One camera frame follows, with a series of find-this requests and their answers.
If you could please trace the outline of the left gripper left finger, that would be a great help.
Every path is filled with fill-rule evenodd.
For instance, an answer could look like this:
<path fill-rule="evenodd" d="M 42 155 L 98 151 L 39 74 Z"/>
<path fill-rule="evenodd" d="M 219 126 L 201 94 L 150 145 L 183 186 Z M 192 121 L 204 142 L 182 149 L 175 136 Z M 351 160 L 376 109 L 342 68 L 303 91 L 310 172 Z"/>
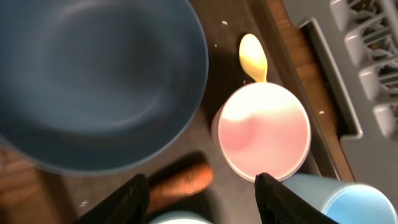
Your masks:
<path fill-rule="evenodd" d="M 73 224 L 145 223 L 149 196 L 149 181 L 137 174 Z"/>

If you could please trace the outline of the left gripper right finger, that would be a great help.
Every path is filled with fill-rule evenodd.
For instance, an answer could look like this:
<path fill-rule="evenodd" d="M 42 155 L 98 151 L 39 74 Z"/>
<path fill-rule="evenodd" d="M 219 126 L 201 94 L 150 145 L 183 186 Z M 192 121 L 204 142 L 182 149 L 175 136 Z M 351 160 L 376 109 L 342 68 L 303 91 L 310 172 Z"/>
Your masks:
<path fill-rule="evenodd" d="M 254 186 L 262 224 L 336 224 L 268 173 L 257 175 Z"/>

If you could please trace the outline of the light blue small bowl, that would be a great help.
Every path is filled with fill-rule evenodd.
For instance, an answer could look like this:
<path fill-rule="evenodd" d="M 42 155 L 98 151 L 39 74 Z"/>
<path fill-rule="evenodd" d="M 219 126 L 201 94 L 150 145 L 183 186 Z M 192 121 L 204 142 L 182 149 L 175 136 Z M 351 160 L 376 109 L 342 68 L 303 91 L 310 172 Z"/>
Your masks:
<path fill-rule="evenodd" d="M 193 212 L 175 211 L 162 214 L 149 224 L 212 224 L 201 215 Z"/>

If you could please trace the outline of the light blue plastic cup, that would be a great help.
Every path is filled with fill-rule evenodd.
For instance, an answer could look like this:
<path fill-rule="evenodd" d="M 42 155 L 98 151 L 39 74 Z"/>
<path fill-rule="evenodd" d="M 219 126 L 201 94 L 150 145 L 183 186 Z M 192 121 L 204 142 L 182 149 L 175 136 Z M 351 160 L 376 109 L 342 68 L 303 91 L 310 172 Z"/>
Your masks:
<path fill-rule="evenodd" d="M 294 174 L 282 183 L 337 223 L 397 224 L 389 199 L 370 185 L 309 174 Z"/>

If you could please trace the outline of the pink plastic cup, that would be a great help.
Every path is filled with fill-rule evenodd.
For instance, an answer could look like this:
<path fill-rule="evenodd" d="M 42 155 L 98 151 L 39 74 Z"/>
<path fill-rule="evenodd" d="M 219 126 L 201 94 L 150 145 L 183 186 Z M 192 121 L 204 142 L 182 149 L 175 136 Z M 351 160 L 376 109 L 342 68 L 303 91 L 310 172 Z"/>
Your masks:
<path fill-rule="evenodd" d="M 254 181 L 261 173 L 283 181 L 296 173 L 311 144 L 303 105 L 275 83 L 251 83 L 236 90 L 211 123 L 211 137 L 227 164 Z"/>

